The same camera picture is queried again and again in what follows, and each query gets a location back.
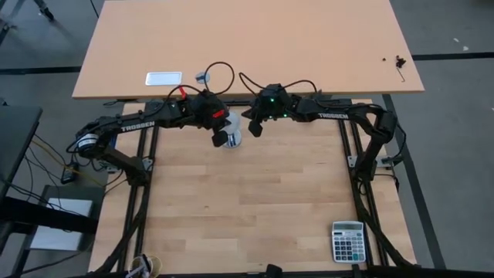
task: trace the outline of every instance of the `metal bracket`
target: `metal bracket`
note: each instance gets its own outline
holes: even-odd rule
[[[151,171],[153,170],[153,160],[150,159],[150,158],[143,158],[142,159],[142,165],[144,166],[144,169],[146,169],[146,171]],[[108,174],[115,174],[119,171],[119,168],[109,164],[106,166],[107,168],[107,173]]]
[[[387,158],[389,158],[389,157],[388,156],[386,156],[386,157],[383,157],[383,156],[376,157],[376,162],[377,162],[377,166],[376,167],[379,167],[379,168],[391,168],[391,167],[393,167],[392,161],[383,162],[383,160],[385,160]],[[356,155],[351,155],[351,156],[347,157],[347,160],[348,160],[348,166],[350,168],[354,168],[355,167],[355,164],[357,163],[357,156]]]

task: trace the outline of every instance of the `red clip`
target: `red clip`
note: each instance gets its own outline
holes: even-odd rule
[[[186,99],[187,98],[187,93],[185,92],[184,88],[182,88],[180,86],[180,87],[178,87],[178,89],[180,90],[180,93],[182,94],[182,99]]]
[[[213,117],[214,117],[214,118],[221,117],[221,116],[223,116],[224,114],[225,114],[225,110],[220,110],[220,111],[218,111],[218,112],[214,113],[214,114],[213,114]]]

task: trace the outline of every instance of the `wooden table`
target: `wooden table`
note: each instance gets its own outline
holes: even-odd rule
[[[124,113],[139,109],[143,104],[127,104]],[[285,271],[349,270],[330,252],[331,223],[357,218],[337,122],[268,121],[260,138],[247,125],[242,118],[235,150],[213,147],[210,131],[161,130],[143,252],[161,258],[162,273],[244,273],[268,263]],[[370,138],[360,134],[366,146]],[[121,134],[117,149],[135,155],[138,140],[139,132]],[[393,179],[377,176],[372,185],[384,233],[414,262]],[[123,184],[104,199],[91,270],[120,238],[129,191]]]
[[[396,56],[407,60],[404,80]],[[388,0],[128,0],[105,2],[73,97],[167,95],[173,86],[145,85],[149,72],[182,72],[183,84],[204,88],[195,77],[216,61],[264,86],[309,79],[324,93],[424,90]],[[215,92],[232,78],[221,66],[210,74]],[[226,95],[246,93],[237,78]]]

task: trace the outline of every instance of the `black floor stripe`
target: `black floor stripe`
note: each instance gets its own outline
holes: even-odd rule
[[[439,61],[455,59],[488,59],[494,58],[494,52],[487,53],[451,53],[451,54],[419,54],[412,55],[414,61]]]
[[[44,68],[27,68],[27,69],[0,69],[0,75],[25,75],[25,74],[42,74],[42,73],[78,73],[81,66],[55,66]]]

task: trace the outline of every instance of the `wooden workbench surface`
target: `wooden workbench surface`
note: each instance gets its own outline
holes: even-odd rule
[[[285,271],[349,270],[330,251],[331,224],[356,219],[337,122],[269,121],[260,138],[247,123],[242,118],[242,144],[234,150],[213,147],[210,131],[161,130],[144,253],[162,260],[162,273],[264,271],[268,263]],[[138,138],[119,135],[117,149],[135,155]],[[368,136],[362,140],[365,146]],[[377,176],[372,185],[384,233],[414,261],[393,179]],[[104,200],[91,270],[120,238],[129,191],[121,185]]]
[[[404,81],[396,56],[407,60]],[[388,0],[129,0],[105,2],[73,97],[166,96],[173,86],[146,86],[149,72],[182,72],[183,84],[203,88],[195,77],[216,61],[264,86],[309,79],[324,93],[424,90]],[[210,74],[215,92],[232,78],[221,66]],[[237,78],[227,95],[246,93]]]

